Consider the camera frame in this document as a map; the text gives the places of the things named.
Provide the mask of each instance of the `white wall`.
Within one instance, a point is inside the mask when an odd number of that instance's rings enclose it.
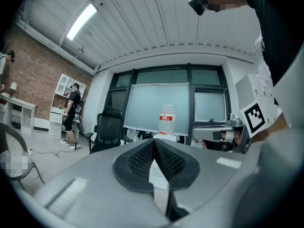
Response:
[[[94,130],[94,126],[97,123],[96,117],[104,109],[106,96],[114,73],[129,71],[133,68],[139,69],[187,63],[223,66],[230,94],[232,112],[238,111],[238,96],[235,83],[246,74],[257,73],[257,66],[252,63],[214,54],[179,53],[175,55],[146,57],[121,63],[97,73],[94,77],[84,108],[83,125],[85,132],[93,132]]]
[[[246,74],[256,74],[257,66],[232,57],[228,57],[223,64],[223,70],[226,76],[227,85],[229,89],[231,111],[237,112],[238,107],[238,95],[235,84],[241,80]]]
[[[85,133],[94,132],[94,126],[97,124],[97,115],[102,113],[105,105],[106,96],[110,87],[113,77],[111,69],[106,69],[95,75],[88,96],[86,98],[84,114],[83,114],[83,127]]]

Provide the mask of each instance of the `pipe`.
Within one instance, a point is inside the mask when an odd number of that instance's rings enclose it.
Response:
[[[25,23],[24,21],[18,19],[15,21],[15,24],[17,24],[21,29],[23,29],[25,32],[27,32],[30,36],[35,38],[37,41],[41,42],[48,48],[52,49],[65,59],[69,60],[70,62],[74,63],[76,66],[80,67],[81,69],[85,70],[86,72],[95,75],[95,71],[81,62],[79,59],[75,58],[72,54],[68,53],[66,50],[61,48],[59,45],[51,41],[49,38],[38,32],[36,29],[31,27],[29,24]]]

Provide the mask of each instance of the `black cable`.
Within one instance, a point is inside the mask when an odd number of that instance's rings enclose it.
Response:
[[[75,152],[76,150],[74,150],[74,151],[64,151],[64,150],[60,150],[60,151],[58,151],[57,153],[53,153],[53,152],[50,152],[50,151],[47,151],[47,152],[39,152],[39,151],[37,151],[37,150],[33,150],[33,149],[29,149],[30,151],[35,151],[35,152],[37,152],[37,153],[39,153],[39,154],[46,154],[46,153],[51,153],[51,154],[54,154],[55,156],[56,156],[56,158],[59,158],[60,156],[59,156],[59,153],[60,152],[65,152],[65,153],[71,153],[71,152]]]
[[[46,173],[46,172],[57,174],[57,172],[54,172],[54,171],[44,171],[44,172],[40,173],[37,177],[35,177],[35,178],[31,179],[31,180],[37,179],[39,176],[41,176],[43,173]]]

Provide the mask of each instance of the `ceiling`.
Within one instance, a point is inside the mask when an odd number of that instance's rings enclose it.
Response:
[[[197,16],[189,0],[27,0],[22,20],[91,69],[102,70],[120,58],[182,51],[213,53],[254,62],[260,26],[248,6]],[[66,38],[88,6],[98,12],[73,41]],[[78,49],[84,47],[84,53]]]

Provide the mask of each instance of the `fluorescent light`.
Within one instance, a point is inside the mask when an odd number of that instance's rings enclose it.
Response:
[[[81,27],[83,27],[83,25],[88,21],[88,19],[91,18],[91,16],[96,12],[97,9],[92,4],[87,6],[87,8],[82,12],[82,14],[80,14],[78,19],[75,21],[74,25],[72,26],[66,37],[68,37],[70,40],[73,40],[75,35],[81,29]]]

